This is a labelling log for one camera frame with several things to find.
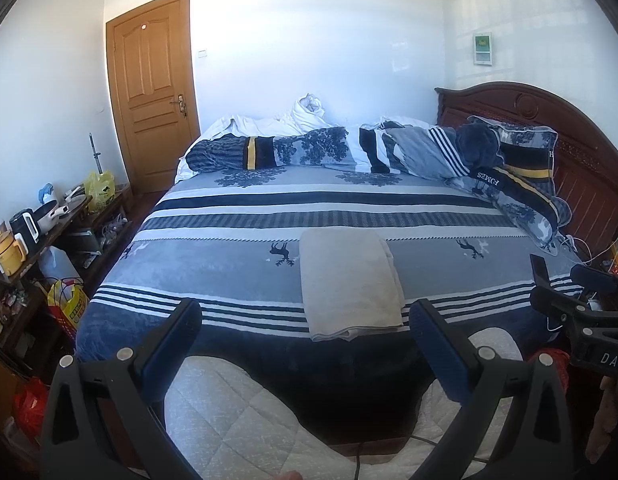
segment kettle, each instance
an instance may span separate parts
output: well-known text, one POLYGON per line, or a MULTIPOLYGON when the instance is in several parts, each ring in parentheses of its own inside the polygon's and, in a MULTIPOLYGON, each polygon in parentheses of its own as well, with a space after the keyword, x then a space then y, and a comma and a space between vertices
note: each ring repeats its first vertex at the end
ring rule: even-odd
POLYGON ((38 248, 42 240, 42 232, 38 222, 33 217, 32 209, 23 209, 17 212, 9 221, 14 234, 20 233, 27 246, 27 252, 33 253, 38 248))

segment door handle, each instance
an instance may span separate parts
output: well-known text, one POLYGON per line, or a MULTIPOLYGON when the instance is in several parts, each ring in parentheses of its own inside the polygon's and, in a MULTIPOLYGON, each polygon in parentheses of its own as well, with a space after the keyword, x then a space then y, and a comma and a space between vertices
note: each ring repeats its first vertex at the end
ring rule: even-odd
POLYGON ((185 96, 183 94, 178 94, 177 101, 169 101, 171 104, 179 105, 180 113, 183 117, 187 117, 187 105, 185 104, 185 96))

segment folded towel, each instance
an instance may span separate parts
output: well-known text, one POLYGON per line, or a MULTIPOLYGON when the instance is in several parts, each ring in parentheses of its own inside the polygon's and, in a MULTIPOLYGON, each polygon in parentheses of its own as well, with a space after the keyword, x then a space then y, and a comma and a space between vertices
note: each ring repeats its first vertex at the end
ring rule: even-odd
POLYGON ((403 325, 404 294, 387 242, 374 230, 307 229, 300 278, 311 340, 393 332, 403 325))

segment metal screw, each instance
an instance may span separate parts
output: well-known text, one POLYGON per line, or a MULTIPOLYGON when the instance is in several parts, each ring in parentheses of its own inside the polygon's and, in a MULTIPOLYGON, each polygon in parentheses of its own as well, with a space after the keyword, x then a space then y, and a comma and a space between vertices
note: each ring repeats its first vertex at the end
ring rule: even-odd
POLYGON ((478 348, 478 355, 486 361, 491 361, 496 356, 496 352, 493 351, 493 348, 481 346, 478 348))
POLYGON ((128 346, 125 346, 125 348, 121 348, 118 352, 116 352, 116 357, 119 361, 126 361, 127 359, 131 359, 133 354, 134 351, 128 346))
POLYGON ((71 357, 71 355, 63 355, 60 358, 59 364, 61 368, 67 368, 73 362, 74 362, 74 358, 71 357))
POLYGON ((551 366, 553 364, 553 357, 549 354, 540 354, 538 361, 540 361, 544 366, 551 366))

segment plastic jug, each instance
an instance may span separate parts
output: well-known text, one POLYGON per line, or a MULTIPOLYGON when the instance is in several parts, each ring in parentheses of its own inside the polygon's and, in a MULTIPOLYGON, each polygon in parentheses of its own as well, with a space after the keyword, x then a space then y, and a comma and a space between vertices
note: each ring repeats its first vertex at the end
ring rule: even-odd
POLYGON ((62 249, 51 246, 43 250, 38 258, 38 266, 42 275, 54 282, 67 278, 77 278, 82 282, 80 274, 62 249))

